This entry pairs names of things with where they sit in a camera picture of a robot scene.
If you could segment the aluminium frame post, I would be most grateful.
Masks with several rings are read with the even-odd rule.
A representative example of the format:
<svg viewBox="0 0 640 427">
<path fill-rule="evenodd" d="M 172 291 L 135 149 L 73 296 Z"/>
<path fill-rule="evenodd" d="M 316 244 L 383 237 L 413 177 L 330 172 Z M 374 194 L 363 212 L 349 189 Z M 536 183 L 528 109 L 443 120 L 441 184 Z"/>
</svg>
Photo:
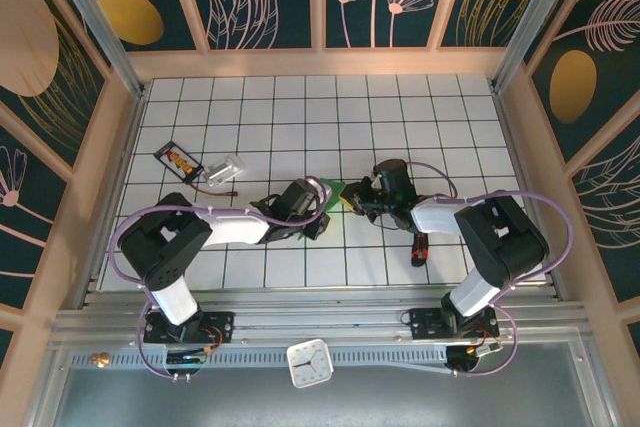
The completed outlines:
<svg viewBox="0 0 640 427">
<path fill-rule="evenodd" d="M 507 46 L 503 59 L 491 81 L 492 93 L 500 96 L 509 86 L 526 52 L 557 0 L 531 0 Z"/>
<path fill-rule="evenodd" d="M 89 29 L 93 32 L 99 45 L 111 62 L 129 93 L 140 100 L 144 94 L 144 83 L 135 73 L 133 65 L 127 53 L 116 36 L 110 22 L 104 15 L 97 0 L 73 0 L 81 14 L 87 22 Z"/>
</svg>

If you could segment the white square clock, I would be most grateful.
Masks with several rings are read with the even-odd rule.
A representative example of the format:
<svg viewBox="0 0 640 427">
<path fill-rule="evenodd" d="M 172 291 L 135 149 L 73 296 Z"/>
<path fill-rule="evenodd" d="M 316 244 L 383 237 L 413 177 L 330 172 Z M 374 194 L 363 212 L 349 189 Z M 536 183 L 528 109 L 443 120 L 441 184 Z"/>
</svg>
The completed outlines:
<svg viewBox="0 0 640 427">
<path fill-rule="evenodd" d="M 288 347 L 286 360 L 292 384 L 298 389 L 328 382 L 334 372 L 328 345 L 322 339 Z"/>
</svg>

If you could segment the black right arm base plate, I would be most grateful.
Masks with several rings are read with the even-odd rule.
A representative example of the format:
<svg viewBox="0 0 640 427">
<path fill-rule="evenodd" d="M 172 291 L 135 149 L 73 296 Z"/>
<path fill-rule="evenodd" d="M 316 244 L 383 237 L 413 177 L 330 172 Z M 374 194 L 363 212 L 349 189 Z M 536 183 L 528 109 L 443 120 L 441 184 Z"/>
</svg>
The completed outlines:
<svg viewBox="0 0 640 427">
<path fill-rule="evenodd" d="M 444 308 L 414 308 L 408 311 L 414 340 L 481 339 L 500 336 L 495 310 L 485 307 L 470 317 L 460 317 Z"/>
</svg>

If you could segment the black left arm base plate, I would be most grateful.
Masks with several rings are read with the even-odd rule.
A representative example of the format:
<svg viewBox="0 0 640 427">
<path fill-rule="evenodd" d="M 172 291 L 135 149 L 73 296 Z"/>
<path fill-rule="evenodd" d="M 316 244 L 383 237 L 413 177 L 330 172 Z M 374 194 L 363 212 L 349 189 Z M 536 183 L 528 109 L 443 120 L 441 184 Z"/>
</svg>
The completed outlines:
<svg viewBox="0 0 640 427">
<path fill-rule="evenodd" d="M 172 324 L 163 313 L 145 315 L 143 340 L 149 344 L 230 343 L 234 329 L 233 312 L 203 312 L 180 325 Z"/>
</svg>

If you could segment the aluminium table edge rail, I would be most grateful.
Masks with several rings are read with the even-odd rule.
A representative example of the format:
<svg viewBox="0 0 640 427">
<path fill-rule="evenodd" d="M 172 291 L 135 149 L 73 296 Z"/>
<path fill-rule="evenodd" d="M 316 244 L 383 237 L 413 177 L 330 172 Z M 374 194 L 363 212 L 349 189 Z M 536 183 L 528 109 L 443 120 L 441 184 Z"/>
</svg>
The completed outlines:
<svg viewBox="0 0 640 427">
<path fill-rule="evenodd" d="M 232 343 L 285 347 L 321 338 L 332 346 L 411 341 L 405 311 L 437 307 L 446 286 L 251 288 L 200 291 L 205 311 L 235 315 Z M 134 339 L 145 297 L 134 292 L 90 292 L 79 310 L 55 317 L 52 348 L 118 348 Z M 524 286 L 503 297 L 498 319 L 505 337 L 547 342 L 591 336 L 583 305 L 561 301 L 550 286 Z"/>
</svg>

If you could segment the green paper sheet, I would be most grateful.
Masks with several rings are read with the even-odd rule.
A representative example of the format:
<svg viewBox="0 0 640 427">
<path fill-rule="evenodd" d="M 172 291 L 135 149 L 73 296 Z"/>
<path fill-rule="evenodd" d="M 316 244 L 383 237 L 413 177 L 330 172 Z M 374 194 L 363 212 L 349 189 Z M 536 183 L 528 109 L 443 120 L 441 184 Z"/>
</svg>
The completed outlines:
<svg viewBox="0 0 640 427">
<path fill-rule="evenodd" d="M 345 183 L 344 183 L 344 182 L 340 182 L 340 181 L 330 180 L 330 179 L 317 178 L 317 177 L 313 177 L 313 176 L 307 176 L 307 177 L 305 178 L 305 180 L 306 180 L 308 183 L 309 183 L 309 179 L 318 179 L 318 180 L 322 180 L 325 184 L 327 184 L 328 186 L 330 186 L 330 187 L 331 187 L 331 189 L 332 189 L 331 198 L 328 200 L 328 202 L 327 202 L 327 203 L 321 203 L 321 202 L 319 201 L 319 197 L 318 197 L 318 195 L 317 195 L 318 199 L 313 201 L 313 203 L 312 203 L 312 210 L 311 210 L 311 211 L 309 211 L 309 214 L 310 214 L 311 216 L 313 216 L 313 215 L 315 214 L 315 211 L 317 210 L 317 208 L 318 208 L 320 205 L 323 205 L 323 206 L 324 206 L 324 208 L 323 208 L 323 213 L 328 214 L 328 211 L 329 211 L 329 210 L 331 210 L 333 207 L 335 207 L 335 206 L 338 204 L 338 202 L 339 202 L 339 194 L 340 194 L 340 192 L 342 191 L 342 189 L 344 188 Z M 303 234 L 303 229 L 304 229 L 304 228 L 305 228 L 305 227 L 303 227 L 303 228 L 302 228 L 302 230 L 301 230 L 301 232 L 299 233 L 299 235 L 298 235 L 298 240 L 301 240 L 302 238 L 306 238 L 306 237 L 304 236 L 304 234 Z"/>
</svg>

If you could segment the black tray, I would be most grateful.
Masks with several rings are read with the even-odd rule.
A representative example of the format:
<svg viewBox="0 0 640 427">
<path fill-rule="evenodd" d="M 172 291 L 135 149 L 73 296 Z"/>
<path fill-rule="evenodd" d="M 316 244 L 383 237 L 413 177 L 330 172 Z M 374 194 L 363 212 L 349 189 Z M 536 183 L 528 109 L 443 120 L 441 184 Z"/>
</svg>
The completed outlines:
<svg viewBox="0 0 640 427">
<path fill-rule="evenodd" d="M 171 162 L 167 157 L 167 152 L 169 150 L 178 152 L 184 159 L 186 159 L 193 166 L 193 171 L 190 174 L 187 174 L 186 172 L 181 170 L 179 167 L 177 167 L 173 162 Z M 184 149 L 182 149 L 173 141 L 169 141 L 167 144 L 161 147 L 158 151 L 156 151 L 154 153 L 154 157 L 159 162 L 161 162 L 165 168 L 167 168 L 171 173 L 173 173 L 184 184 L 193 183 L 204 170 L 204 167 L 201 163 L 199 163 L 194 157 L 189 155 Z"/>
</svg>

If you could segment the small clear plastic item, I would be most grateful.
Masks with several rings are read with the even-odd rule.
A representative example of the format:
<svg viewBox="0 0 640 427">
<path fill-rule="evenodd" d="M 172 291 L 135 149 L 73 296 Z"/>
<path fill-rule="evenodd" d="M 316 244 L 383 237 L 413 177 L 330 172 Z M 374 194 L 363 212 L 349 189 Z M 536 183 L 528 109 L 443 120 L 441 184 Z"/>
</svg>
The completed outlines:
<svg viewBox="0 0 640 427">
<path fill-rule="evenodd" d="M 203 176 L 210 187 L 218 187 L 234 179 L 245 170 L 241 159 L 234 155 L 227 155 L 215 164 L 204 168 Z"/>
</svg>

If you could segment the orange ridged block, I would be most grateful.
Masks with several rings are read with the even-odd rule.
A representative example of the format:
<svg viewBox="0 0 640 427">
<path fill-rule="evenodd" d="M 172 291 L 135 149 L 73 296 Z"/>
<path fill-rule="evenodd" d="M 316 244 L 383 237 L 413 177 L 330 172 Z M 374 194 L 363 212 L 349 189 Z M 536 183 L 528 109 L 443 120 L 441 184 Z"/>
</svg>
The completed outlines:
<svg viewBox="0 0 640 427">
<path fill-rule="evenodd" d="M 169 150 L 167 152 L 167 157 L 171 162 L 173 162 L 177 167 L 179 167 L 181 170 L 183 170 L 187 174 L 190 174 L 193 171 L 193 166 L 186 159 L 184 159 L 178 152 Z"/>
</svg>

